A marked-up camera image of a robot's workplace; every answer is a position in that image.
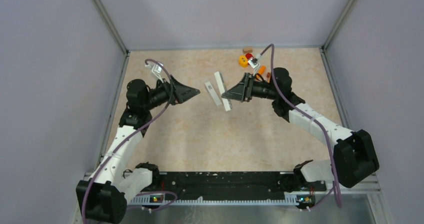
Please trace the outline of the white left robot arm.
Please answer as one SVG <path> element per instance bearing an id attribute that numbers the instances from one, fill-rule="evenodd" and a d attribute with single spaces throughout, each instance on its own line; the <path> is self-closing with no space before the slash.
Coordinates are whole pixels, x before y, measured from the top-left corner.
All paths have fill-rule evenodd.
<path id="1" fill-rule="evenodd" d="M 183 104 L 200 94 L 199 89 L 184 85 L 173 76 L 169 81 L 157 81 L 153 89 L 142 79 L 130 81 L 126 88 L 126 108 L 114 141 L 89 179 L 76 186 L 83 223 L 94 220 L 119 224 L 133 198 L 144 188 L 154 191 L 160 186 L 159 175 L 149 168 L 136 168 L 124 178 L 127 163 L 150 124 L 158 118 L 152 116 L 152 109 L 162 104 Z"/>

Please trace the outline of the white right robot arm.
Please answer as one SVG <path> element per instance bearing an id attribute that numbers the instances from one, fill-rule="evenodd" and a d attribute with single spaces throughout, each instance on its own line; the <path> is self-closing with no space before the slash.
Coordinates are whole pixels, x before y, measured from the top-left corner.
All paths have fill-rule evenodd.
<path id="1" fill-rule="evenodd" d="M 335 182 L 352 188 L 380 168 L 371 135 L 336 124 L 312 109 L 292 90 L 292 78 L 285 68 L 274 68 L 269 81 L 245 73 L 241 81 L 225 91 L 224 99 L 249 102 L 252 98 L 272 100 L 274 112 L 326 145 L 329 160 L 308 160 L 294 168 L 293 184 L 307 190 L 313 182 Z"/>

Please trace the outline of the white remote battery cover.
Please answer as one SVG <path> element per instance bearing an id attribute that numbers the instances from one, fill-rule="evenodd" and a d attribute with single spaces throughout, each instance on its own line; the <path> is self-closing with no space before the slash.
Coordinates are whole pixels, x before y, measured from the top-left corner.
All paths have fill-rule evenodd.
<path id="1" fill-rule="evenodd" d="M 207 82 L 204 83 L 204 85 L 205 85 L 205 88 L 207 89 L 208 93 L 210 94 L 211 98 L 213 99 L 214 103 L 216 104 L 216 106 L 222 105 L 222 102 L 221 102 L 220 98 L 218 97 L 218 94 L 215 91 L 212 84 L 209 81 L 207 81 Z"/>

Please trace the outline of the white remote control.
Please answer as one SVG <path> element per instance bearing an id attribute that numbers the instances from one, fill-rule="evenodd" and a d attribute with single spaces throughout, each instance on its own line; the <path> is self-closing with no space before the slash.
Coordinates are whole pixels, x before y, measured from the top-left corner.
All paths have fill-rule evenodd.
<path id="1" fill-rule="evenodd" d="M 223 76 L 221 74 L 221 72 L 217 71 L 214 73 L 214 76 L 216 78 L 216 82 L 217 82 L 217 86 L 219 89 L 219 92 L 221 95 L 223 95 L 226 91 L 227 91 L 227 87 L 225 85 Z M 225 111 L 231 111 L 232 110 L 232 103 L 229 99 L 226 98 L 222 98 L 222 103 L 224 105 Z"/>

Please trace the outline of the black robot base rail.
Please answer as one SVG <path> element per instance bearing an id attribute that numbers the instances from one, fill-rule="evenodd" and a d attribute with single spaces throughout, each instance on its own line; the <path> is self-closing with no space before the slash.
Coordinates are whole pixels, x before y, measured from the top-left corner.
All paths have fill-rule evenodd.
<path id="1" fill-rule="evenodd" d="M 149 203 L 159 204 L 177 197 L 177 203 L 294 204 L 318 190 L 320 182 L 306 182 L 292 172 L 160 172 L 142 192 L 156 192 Z"/>

